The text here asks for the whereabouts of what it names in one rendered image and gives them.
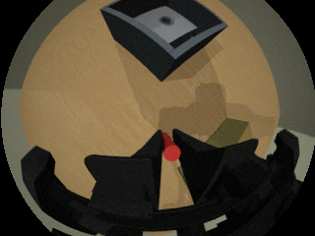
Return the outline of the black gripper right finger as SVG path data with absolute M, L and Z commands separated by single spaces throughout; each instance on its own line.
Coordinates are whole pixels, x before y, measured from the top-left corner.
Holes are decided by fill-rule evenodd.
M 228 162 L 255 152 L 259 145 L 257 139 L 249 139 L 232 146 L 214 147 L 178 129 L 173 129 L 173 141 L 180 148 L 178 160 L 194 205 L 205 202 L 206 194 Z

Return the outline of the red peg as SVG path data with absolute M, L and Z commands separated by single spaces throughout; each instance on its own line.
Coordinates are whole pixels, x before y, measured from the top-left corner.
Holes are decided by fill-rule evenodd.
M 167 133 L 162 133 L 162 153 L 168 161 L 176 161 L 181 154 L 180 148 Z

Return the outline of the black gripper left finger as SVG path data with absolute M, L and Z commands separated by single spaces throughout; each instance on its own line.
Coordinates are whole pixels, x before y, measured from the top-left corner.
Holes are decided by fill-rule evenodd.
M 158 209 L 158 197 L 160 197 L 162 158 L 162 133 L 161 129 L 155 131 L 147 144 L 137 150 L 133 156 L 101 156 L 90 154 L 84 158 L 84 165 L 94 179 L 122 184 L 146 185 L 154 208 Z

